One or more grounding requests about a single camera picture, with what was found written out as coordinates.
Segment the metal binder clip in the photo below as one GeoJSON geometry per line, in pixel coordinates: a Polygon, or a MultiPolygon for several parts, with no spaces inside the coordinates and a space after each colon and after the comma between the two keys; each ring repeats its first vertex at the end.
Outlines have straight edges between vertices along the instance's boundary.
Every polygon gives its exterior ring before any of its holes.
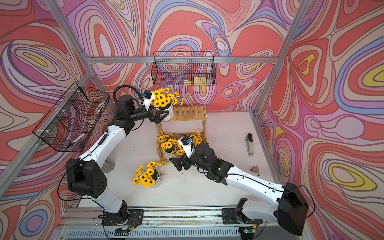
{"type": "Polygon", "coordinates": [[[260,176],[259,166],[255,165],[250,168],[251,173],[255,173],[258,177],[260,176]]]}

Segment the white marker in basket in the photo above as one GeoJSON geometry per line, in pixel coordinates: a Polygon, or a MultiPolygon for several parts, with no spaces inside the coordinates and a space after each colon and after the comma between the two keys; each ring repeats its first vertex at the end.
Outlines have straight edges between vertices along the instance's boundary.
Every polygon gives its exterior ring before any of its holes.
{"type": "Polygon", "coordinates": [[[70,141],[70,143],[67,145],[67,148],[70,148],[73,144],[77,143],[84,136],[85,133],[82,133],[75,140],[70,141]]]}

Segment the sunflower pot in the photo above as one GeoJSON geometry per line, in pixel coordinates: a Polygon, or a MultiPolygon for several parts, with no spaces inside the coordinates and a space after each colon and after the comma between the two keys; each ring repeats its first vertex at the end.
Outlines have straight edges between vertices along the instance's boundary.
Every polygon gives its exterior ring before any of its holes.
{"type": "Polygon", "coordinates": [[[165,134],[165,131],[160,131],[157,137],[157,143],[166,160],[175,157],[178,144],[173,134],[165,134]]]}
{"type": "Polygon", "coordinates": [[[167,166],[164,161],[149,162],[145,167],[140,166],[135,171],[133,184],[143,188],[158,188],[162,184],[163,176],[167,175],[161,171],[163,166],[167,166]]]}
{"type": "Polygon", "coordinates": [[[170,121],[174,117],[174,108],[176,105],[182,106],[184,99],[178,92],[172,92],[169,88],[157,89],[151,91],[155,97],[151,100],[151,105],[160,111],[168,111],[169,114],[163,119],[163,121],[170,121]]]}
{"type": "Polygon", "coordinates": [[[185,134],[180,134],[180,138],[183,137],[183,135],[186,135],[186,136],[189,136],[192,141],[193,141],[193,144],[194,144],[194,147],[196,147],[197,145],[200,145],[203,143],[203,140],[201,138],[201,133],[200,132],[194,132],[194,131],[189,131],[188,133],[185,133],[185,134]]]}

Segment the white and black stapler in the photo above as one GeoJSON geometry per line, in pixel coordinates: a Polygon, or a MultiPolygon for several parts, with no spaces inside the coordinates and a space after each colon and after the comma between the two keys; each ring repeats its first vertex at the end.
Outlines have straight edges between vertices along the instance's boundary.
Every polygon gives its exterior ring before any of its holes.
{"type": "Polygon", "coordinates": [[[254,144],[253,144],[253,136],[251,133],[247,134],[247,136],[245,137],[245,141],[246,141],[248,156],[253,156],[254,155],[254,144]]]}

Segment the clear cup of pencils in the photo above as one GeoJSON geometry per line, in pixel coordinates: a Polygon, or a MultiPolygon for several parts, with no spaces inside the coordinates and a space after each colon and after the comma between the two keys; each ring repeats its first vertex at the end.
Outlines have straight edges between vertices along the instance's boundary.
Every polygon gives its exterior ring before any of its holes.
{"type": "Polygon", "coordinates": [[[115,168],[115,165],[114,161],[107,158],[102,166],[102,172],[105,174],[110,173],[115,168]]]}

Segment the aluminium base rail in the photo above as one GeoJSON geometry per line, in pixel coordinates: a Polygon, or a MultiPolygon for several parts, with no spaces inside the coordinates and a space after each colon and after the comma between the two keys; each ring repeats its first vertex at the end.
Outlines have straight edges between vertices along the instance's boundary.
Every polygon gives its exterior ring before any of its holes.
{"type": "Polygon", "coordinates": [[[222,206],[131,208],[128,226],[103,226],[98,208],[68,210],[54,240],[309,240],[295,236],[277,223],[224,224],[222,206]]]}

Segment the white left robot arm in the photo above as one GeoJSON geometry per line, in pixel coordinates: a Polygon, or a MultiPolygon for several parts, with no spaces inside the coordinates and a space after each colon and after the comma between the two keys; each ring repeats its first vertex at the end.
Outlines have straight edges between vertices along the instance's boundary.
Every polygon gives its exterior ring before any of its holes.
{"type": "Polygon", "coordinates": [[[155,95],[152,92],[141,94],[139,107],[136,108],[132,96],[120,97],[116,100],[118,111],[104,134],[84,154],[66,163],[69,190],[102,207],[106,225],[126,225],[130,220],[130,213],[126,202],[108,188],[108,180],[102,167],[112,150],[134,130],[136,121],[149,119],[158,124],[169,114],[167,111],[153,112],[151,103],[154,100],[155,95]]]}

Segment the yellow sticky notes pad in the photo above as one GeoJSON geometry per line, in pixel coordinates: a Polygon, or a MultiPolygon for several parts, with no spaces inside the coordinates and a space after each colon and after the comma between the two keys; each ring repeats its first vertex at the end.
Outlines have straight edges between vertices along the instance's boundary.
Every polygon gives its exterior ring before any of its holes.
{"type": "Polygon", "coordinates": [[[188,86],[207,86],[208,81],[205,77],[193,77],[193,79],[184,80],[184,84],[188,86]]]}

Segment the wooden two-tier shelf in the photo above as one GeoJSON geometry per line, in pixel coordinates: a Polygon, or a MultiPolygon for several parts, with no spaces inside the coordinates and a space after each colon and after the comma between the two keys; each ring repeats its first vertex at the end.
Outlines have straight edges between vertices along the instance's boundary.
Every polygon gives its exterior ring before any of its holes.
{"type": "Polygon", "coordinates": [[[173,117],[166,122],[166,126],[172,127],[163,130],[163,124],[156,125],[157,145],[156,150],[161,161],[167,162],[171,157],[177,157],[180,149],[178,146],[172,147],[168,152],[163,148],[164,143],[170,139],[178,140],[184,135],[192,135],[199,138],[201,143],[207,142],[207,110],[206,106],[177,107],[173,108],[173,117]]]}

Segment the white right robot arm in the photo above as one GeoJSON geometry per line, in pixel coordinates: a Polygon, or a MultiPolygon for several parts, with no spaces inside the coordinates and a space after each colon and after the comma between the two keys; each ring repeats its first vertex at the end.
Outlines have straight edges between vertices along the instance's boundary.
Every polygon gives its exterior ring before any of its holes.
{"type": "Polygon", "coordinates": [[[182,144],[185,151],[179,158],[170,158],[178,171],[194,166],[202,170],[209,180],[241,189],[268,204],[259,207],[246,198],[239,200],[235,220],[248,224],[255,219],[277,222],[287,232],[300,236],[309,211],[309,204],[300,188],[293,183],[285,185],[262,180],[239,169],[232,163],[218,158],[207,143],[194,147],[182,144]]]}

